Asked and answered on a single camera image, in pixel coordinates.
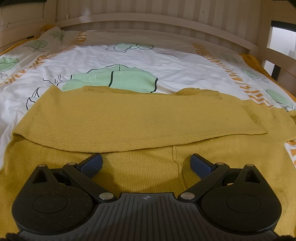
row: ribbed black surface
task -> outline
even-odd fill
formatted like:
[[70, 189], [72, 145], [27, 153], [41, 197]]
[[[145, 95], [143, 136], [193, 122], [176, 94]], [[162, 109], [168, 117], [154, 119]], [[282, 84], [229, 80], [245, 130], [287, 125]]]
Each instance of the ribbed black surface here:
[[271, 241], [277, 237], [272, 231], [242, 236], [219, 230], [195, 204], [179, 202], [171, 193], [122, 194], [115, 202], [100, 204], [75, 230], [54, 236], [20, 235], [32, 241]]

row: bed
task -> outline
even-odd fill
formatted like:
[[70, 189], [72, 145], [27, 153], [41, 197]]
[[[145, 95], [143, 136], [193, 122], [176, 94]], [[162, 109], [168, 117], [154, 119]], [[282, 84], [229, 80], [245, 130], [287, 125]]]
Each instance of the bed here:
[[[269, 61], [296, 77], [296, 60], [269, 48], [272, 20], [296, 24], [286, 1], [47, 0], [0, 15], [0, 167], [13, 129], [52, 85], [199, 88], [296, 110], [296, 98], [262, 67]], [[283, 147], [296, 168], [296, 140]]]

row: orange striped pattern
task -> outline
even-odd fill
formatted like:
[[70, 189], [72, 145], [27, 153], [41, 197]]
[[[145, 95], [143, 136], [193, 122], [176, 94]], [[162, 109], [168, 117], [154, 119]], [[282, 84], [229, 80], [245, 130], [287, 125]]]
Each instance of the orange striped pattern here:
[[234, 73], [232, 70], [229, 70], [225, 65], [222, 64], [220, 60], [218, 60], [215, 56], [211, 55], [210, 52], [202, 45], [198, 44], [192, 44], [195, 52], [206, 58], [212, 63], [215, 63], [216, 65], [222, 67], [225, 72], [229, 75], [229, 77], [234, 81], [234, 83], [238, 84], [241, 89], [244, 89], [244, 92], [248, 94], [248, 97], [252, 100], [254, 100], [258, 104], [265, 104], [268, 108], [273, 107], [273, 105], [270, 105], [270, 103], [265, 100], [264, 98], [259, 98], [263, 97], [264, 95], [260, 92], [260, 90], [255, 90], [255, 91], [249, 91], [251, 86], [249, 86], [246, 83], [242, 83], [243, 79], [239, 77], [237, 73]]
[[63, 48], [63, 49], [57, 51], [54, 54], [40, 55], [39, 57], [36, 58], [36, 60], [27, 69], [23, 69], [23, 70], [18, 71], [16, 74], [14, 74], [10, 78], [8, 78], [4, 83], [0, 83], [0, 85], [2, 85], [2, 84], [7, 84], [8, 85], [9, 83], [15, 82], [24, 73], [26, 73], [28, 69], [30, 69], [30, 68], [37, 68], [40, 65], [44, 64], [46, 59], [50, 59], [50, 58], [56, 57], [58, 54], [60, 54], [62, 52], [70, 51], [70, 50], [74, 49], [76, 46], [83, 45], [83, 43], [86, 40], [86, 36], [87, 36], [87, 32], [80, 32], [78, 34], [77, 38], [75, 40], [71, 41], [71, 43], [69, 44], [68, 47]]

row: round joint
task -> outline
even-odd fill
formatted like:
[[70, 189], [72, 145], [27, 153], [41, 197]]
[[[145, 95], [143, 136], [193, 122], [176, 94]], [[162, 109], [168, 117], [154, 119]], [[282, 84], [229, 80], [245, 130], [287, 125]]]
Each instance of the round joint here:
[[114, 197], [114, 195], [110, 192], [103, 192], [99, 195], [99, 198], [102, 200], [110, 200]]
[[185, 199], [185, 200], [191, 200], [191, 199], [194, 199], [195, 198], [195, 195], [191, 192], [183, 192], [181, 195], [180, 195], [181, 198]]

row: white bed sheet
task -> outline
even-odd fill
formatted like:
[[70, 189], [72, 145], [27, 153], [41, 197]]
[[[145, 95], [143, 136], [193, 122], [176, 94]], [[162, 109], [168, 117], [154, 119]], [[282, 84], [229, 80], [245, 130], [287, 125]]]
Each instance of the white bed sheet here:
[[[130, 42], [138, 45], [118, 45]], [[215, 56], [215, 61], [211, 61], [209, 53]], [[155, 76], [158, 79], [156, 93], [169, 94], [183, 88], [210, 89], [273, 108], [296, 109], [296, 103], [280, 87], [251, 69], [231, 50], [225, 53], [219, 46], [204, 50], [168, 37], [62, 31], [55, 27], [38, 40], [31, 40], [0, 57], [0, 168], [12, 130], [51, 85], [62, 90], [74, 74], [115, 64], [135, 67]], [[241, 88], [233, 78], [240, 78], [249, 88]], [[248, 92], [252, 91], [257, 98], [250, 98]]]

